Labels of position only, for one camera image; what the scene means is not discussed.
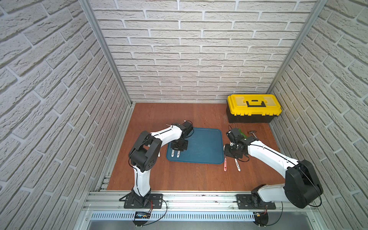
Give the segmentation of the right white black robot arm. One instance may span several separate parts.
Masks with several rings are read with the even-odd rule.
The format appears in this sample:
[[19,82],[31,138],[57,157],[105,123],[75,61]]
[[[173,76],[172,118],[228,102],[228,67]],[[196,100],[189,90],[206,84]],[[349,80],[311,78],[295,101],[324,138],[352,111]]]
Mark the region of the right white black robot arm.
[[278,185],[260,185],[251,191],[248,202],[256,209],[266,203],[289,202],[303,209],[314,200],[321,199],[323,188],[316,170],[308,160],[296,160],[265,145],[256,137],[245,137],[238,129],[226,133],[230,144],[223,147],[224,154],[234,159],[252,156],[279,173],[285,182]]

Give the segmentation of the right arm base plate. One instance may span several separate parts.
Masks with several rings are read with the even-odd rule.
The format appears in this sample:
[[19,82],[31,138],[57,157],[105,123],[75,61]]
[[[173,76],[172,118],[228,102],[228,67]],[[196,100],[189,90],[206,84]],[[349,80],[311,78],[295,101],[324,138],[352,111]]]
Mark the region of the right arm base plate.
[[255,194],[237,194],[238,209],[254,209],[254,210],[275,210],[276,205],[273,202],[264,202]]

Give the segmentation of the spoon with strawberry pink handle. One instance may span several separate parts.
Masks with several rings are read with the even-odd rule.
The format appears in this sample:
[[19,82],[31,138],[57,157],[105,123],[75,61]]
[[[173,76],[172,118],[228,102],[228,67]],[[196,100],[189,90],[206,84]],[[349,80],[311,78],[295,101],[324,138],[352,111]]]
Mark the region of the spoon with strawberry pink handle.
[[223,169],[226,172],[227,171],[227,158],[226,158],[226,155],[225,155],[225,146],[226,145],[223,146],[223,153],[224,153],[224,167],[223,167]]

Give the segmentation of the fork with white Pochacco handle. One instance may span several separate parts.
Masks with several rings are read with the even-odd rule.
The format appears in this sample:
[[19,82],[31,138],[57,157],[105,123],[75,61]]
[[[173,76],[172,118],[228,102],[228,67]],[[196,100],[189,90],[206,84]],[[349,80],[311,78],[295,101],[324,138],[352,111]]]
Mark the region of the fork with white Pochacco handle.
[[237,160],[237,159],[234,159],[234,160],[235,160],[235,164],[236,164],[237,170],[238,170],[239,172],[241,172],[241,168],[240,168],[240,165],[239,165],[239,163],[238,163],[238,160]]

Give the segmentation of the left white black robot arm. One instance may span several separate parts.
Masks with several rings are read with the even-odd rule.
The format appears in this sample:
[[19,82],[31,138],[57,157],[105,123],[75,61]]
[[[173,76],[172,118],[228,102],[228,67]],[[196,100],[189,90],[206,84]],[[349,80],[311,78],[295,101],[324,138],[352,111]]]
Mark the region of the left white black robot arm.
[[188,120],[182,124],[173,123],[157,132],[141,132],[128,154],[128,164],[135,172],[132,194],[136,198],[145,200],[150,196],[150,170],[159,157],[161,147],[170,144],[173,151],[183,152],[187,150],[187,139],[193,133],[193,123]]

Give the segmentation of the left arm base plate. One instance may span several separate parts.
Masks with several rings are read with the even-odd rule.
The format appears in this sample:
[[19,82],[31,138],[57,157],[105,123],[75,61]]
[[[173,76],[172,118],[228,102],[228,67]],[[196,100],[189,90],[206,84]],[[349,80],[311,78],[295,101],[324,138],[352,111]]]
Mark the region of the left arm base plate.
[[163,204],[163,194],[148,193],[141,197],[136,193],[130,192],[124,198],[125,209],[161,209]]

